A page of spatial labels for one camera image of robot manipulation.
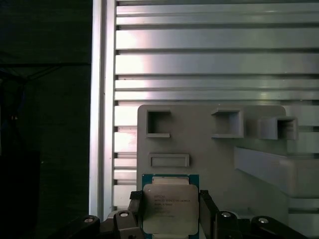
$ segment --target metal screw head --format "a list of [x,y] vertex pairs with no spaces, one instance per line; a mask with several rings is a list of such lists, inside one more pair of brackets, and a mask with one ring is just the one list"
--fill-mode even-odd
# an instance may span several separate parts
[[93,219],[92,218],[87,218],[87,219],[84,220],[84,222],[85,223],[91,223],[91,222],[93,222]]
[[269,222],[266,218],[260,218],[260,219],[258,219],[258,221],[260,223],[268,223]]
[[121,214],[120,214],[121,217],[127,217],[128,215],[129,215],[129,214],[127,214],[127,213],[121,213]]
[[222,216],[225,218],[229,218],[231,215],[228,212],[224,212],[224,213],[222,213]]

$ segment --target rectangular slot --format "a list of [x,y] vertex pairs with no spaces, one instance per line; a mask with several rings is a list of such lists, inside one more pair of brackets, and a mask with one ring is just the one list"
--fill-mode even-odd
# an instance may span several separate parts
[[169,110],[147,111],[147,137],[169,138],[171,126]]
[[277,121],[278,139],[297,139],[296,119],[278,119]]
[[243,138],[244,120],[240,109],[217,108],[212,112],[215,129],[212,138]]
[[298,121],[296,117],[261,118],[258,129],[261,139],[298,139]]
[[189,167],[188,154],[150,154],[152,167]]

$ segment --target white vertical frame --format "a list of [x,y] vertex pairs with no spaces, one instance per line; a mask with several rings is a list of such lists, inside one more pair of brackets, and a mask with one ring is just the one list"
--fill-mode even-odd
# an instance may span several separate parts
[[113,210],[114,164],[114,81],[115,81],[115,31],[116,0],[106,3],[106,47],[104,62],[104,179],[103,219]]
[[93,0],[89,214],[113,209],[115,0]]

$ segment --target metal panel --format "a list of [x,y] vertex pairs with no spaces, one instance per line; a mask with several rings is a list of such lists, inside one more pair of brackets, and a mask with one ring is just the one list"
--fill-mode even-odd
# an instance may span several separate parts
[[182,16],[124,16],[118,17],[117,25],[159,25],[159,24],[300,24],[300,23],[318,23],[319,16],[317,12],[306,12],[305,14],[283,14],[283,15],[244,15],[244,14],[197,14]]
[[[137,147],[137,133],[115,133],[115,151],[134,153]],[[319,153],[319,133],[300,132],[296,141],[288,140],[289,153]]]
[[115,11],[115,1],[94,0],[89,213],[101,219],[113,206]]
[[115,126],[137,126],[138,108],[136,106],[115,106]]
[[120,30],[116,35],[118,50],[319,47],[317,28]]
[[318,23],[319,4],[120,6],[118,25]]
[[117,91],[115,100],[319,100],[319,91]]
[[114,179],[115,180],[136,181],[136,170],[115,169],[114,170]]
[[114,168],[136,168],[136,158],[115,158]]
[[103,81],[101,76],[102,67],[100,63],[101,48],[103,42],[102,19],[103,4],[101,0],[93,1],[93,31],[92,31],[92,73],[91,73],[91,112],[90,112],[90,187],[89,187],[89,213],[103,217],[103,170],[101,161],[100,138],[101,105]]
[[[139,105],[284,104],[287,115],[298,117],[306,130],[319,126],[319,3],[132,0],[116,7],[115,2],[94,1],[90,208],[104,203],[107,214],[113,199],[118,208],[127,206],[109,195],[112,179],[125,186],[136,180]],[[290,152],[318,153],[318,135],[301,132],[299,141],[288,142]],[[105,167],[99,168],[103,154]],[[117,195],[128,191],[117,186]],[[105,202],[98,189],[104,190]]]
[[[319,106],[284,107],[287,116],[298,118],[300,126],[319,126]],[[138,108],[139,106],[115,106],[115,126],[137,126]]]
[[135,153],[137,144],[137,132],[121,133],[114,135],[114,152],[116,153]]
[[116,56],[116,74],[319,74],[319,54],[202,53]]
[[317,3],[275,3],[275,4],[198,4],[198,5],[143,5],[119,6],[117,16],[144,14],[194,14],[194,13],[239,13],[239,14],[284,14],[319,11]]
[[115,185],[114,186],[114,206],[123,207],[130,203],[130,195],[136,191],[135,185]]
[[114,159],[114,79],[115,79],[115,12],[114,0],[104,2],[106,7],[106,48],[104,84],[104,177],[103,218],[113,210],[113,159]]
[[285,79],[275,77],[256,77],[256,79],[247,79],[236,77],[233,79],[221,78],[214,79],[213,76],[198,77],[198,79],[158,79],[158,80],[117,80],[115,81],[117,90],[160,90],[170,89],[221,89],[221,90],[315,90],[319,89],[319,79]]

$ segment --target gray plastic block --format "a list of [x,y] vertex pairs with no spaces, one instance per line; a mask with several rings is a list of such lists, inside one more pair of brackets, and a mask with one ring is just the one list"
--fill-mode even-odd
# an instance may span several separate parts
[[151,153],[152,167],[189,167],[189,155],[181,153]]
[[293,198],[319,197],[319,161],[235,148],[235,168],[275,185]]
[[169,138],[167,124],[169,123],[169,110],[149,110],[147,111],[147,137],[148,138]]
[[263,117],[259,120],[259,138],[261,139],[298,139],[296,117]]
[[216,108],[211,115],[215,118],[212,138],[244,137],[244,116],[240,109]]
[[[243,113],[244,137],[212,138],[219,132],[217,109],[239,110]],[[147,137],[148,112],[169,111],[157,118],[159,133],[169,138]],[[267,215],[283,223],[288,221],[289,197],[271,184],[234,169],[234,147],[250,148],[273,154],[286,154],[285,140],[257,138],[258,120],[262,117],[285,117],[282,106],[241,105],[143,105],[138,110],[137,190],[142,189],[143,174],[199,175],[199,188],[206,189],[220,209]],[[154,167],[150,154],[187,154],[188,167]]]

